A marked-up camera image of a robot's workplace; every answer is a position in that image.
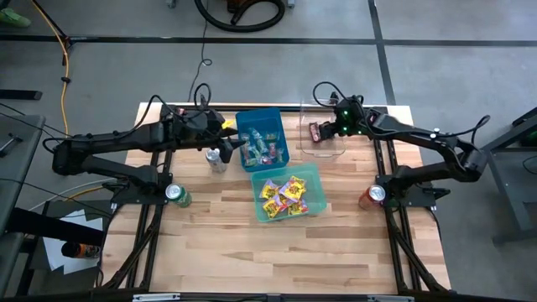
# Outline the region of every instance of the white paper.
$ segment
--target white paper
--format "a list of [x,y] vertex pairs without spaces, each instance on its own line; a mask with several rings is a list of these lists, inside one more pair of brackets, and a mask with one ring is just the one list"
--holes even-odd
[[[75,211],[61,218],[62,221],[76,223],[81,226],[91,227],[102,231],[102,218],[86,221],[84,210]],[[75,259],[65,257],[61,254],[61,247],[63,247],[65,241],[61,241],[54,238],[43,238],[44,248],[47,252],[47,258],[49,259],[49,266],[51,270],[55,270],[61,266],[64,267],[64,274],[78,272],[82,269],[91,268],[97,265],[99,259]]]

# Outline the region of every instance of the blue plastic bin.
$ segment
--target blue plastic bin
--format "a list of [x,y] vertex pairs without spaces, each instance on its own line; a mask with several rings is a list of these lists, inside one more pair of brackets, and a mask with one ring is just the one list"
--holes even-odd
[[[254,167],[247,167],[245,165],[244,154],[241,154],[242,167],[247,172],[256,172],[266,169],[283,168],[289,162],[289,151],[287,149],[287,141],[285,140],[284,125],[282,124],[282,116],[279,114],[278,108],[266,108],[251,110],[246,112],[239,112],[235,115],[237,120],[238,137],[240,138],[243,133],[248,133],[249,128],[258,130],[262,135],[269,132],[279,133],[279,138],[276,141],[276,148],[282,148],[284,150],[283,161],[276,162],[274,164],[260,164]],[[255,146],[255,140],[250,138],[250,143]]]

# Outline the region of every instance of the yellow cable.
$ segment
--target yellow cable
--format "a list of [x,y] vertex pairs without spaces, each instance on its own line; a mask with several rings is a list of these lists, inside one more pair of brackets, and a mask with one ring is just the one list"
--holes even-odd
[[74,195],[71,195],[69,197],[67,197],[67,200],[73,200],[73,198],[76,198],[78,196],[81,196],[81,195],[84,195],[84,194],[87,194],[87,193],[90,193],[90,192],[95,192],[96,190],[100,190],[100,189],[104,189],[103,187],[96,187],[96,188],[91,188],[91,189],[88,189],[88,190],[83,190],[82,192],[78,192]]
[[[56,31],[56,29],[54,28],[52,23],[50,23],[49,19],[44,15],[43,11],[37,5],[35,5],[34,1],[32,1],[32,4],[34,5],[35,9],[37,9],[37,11],[41,15],[41,17],[43,17],[44,21],[46,21],[46,23],[49,25],[50,29],[52,29],[52,31],[54,32],[54,35],[58,39],[58,42],[60,42],[60,46],[61,46],[61,49],[64,52],[64,58],[65,58],[65,78],[69,78],[69,55],[67,55],[67,49],[65,49],[65,45],[61,41],[60,35]],[[66,90],[67,90],[67,82],[64,82],[64,86],[63,86],[63,88],[61,90],[60,105],[61,105],[61,114],[62,114],[62,116],[64,118],[65,133],[69,134],[69,127],[67,126],[67,117],[65,116],[65,109],[64,109],[65,91]]]

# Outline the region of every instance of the teal plastic bin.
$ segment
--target teal plastic bin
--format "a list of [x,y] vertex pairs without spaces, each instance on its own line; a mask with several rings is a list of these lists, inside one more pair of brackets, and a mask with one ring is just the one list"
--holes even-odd
[[[275,218],[271,219],[263,209],[263,204],[267,200],[263,197],[259,197],[259,194],[261,194],[261,190],[267,180],[272,180],[276,185],[283,186],[289,181],[291,175],[306,181],[306,192],[302,194],[302,198],[304,198],[309,210],[306,213],[298,215],[289,215],[287,210],[285,210],[278,213]],[[326,209],[325,191],[322,189],[321,179],[319,178],[319,169],[316,164],[302,164],[293,167],[259,171],[253,173],[250,179],[252,181],[255,213],[258,220],[261,222],[272,222],[304,215],[315,215]]]
[[[282,168],[289,162],[289,151],[287,150],[287,141],[285,140],[284,125],[282,124],[282,117],[278,108],[271,107],[239,112],[235,115],[235,118],[237,119],[239,138],[243,133],[251,134],[248,131],[249,128],[256,129],[259,133],[261,133],[261,135],[264,135],[265,133],[277,133],[279,137],[276,141],[276,148],[281,148],[284,150],[284,153],[282,154],[282,161],[275,162],[273,164],[260,164],[253,167],[246,166],[244,154],[242,151],[239,151],[241,154],[241,165],[245,171],[257,172],[266,169]],[[250,143],[255,146],[255,139],[250,138]]]

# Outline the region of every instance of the black hose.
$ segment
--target black hose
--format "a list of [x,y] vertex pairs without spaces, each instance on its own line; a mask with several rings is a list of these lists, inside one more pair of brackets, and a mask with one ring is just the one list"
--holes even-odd
[[[271,18],[269,21],[265,21],[259,24],[237,25],[238,20],[240,20],[242,15],[252,5],[261,3],[261,2],[273,3],[274,5],[278,7],[278,13],[276,13],[276,15],[273,18]],[[253,32],[258,32],[261,30],[268,29],[276,25],[284,17],[284,14],[285,14],[285,4],[282,2],[282,0],[247,0],[233,14],[231,24],[226,24],[213,18],[207,12],[205,7],[203,6],[203,3],[201,3],[201,0],[194,0],[194,3],[196,4],[198,11],[200,11],[201,16],[203,16],[203,18],[207,20],[208,23],[212,24],[213,26],[221,30],[225,30],[225,31],[232,32],[232,33],[253,33]]]

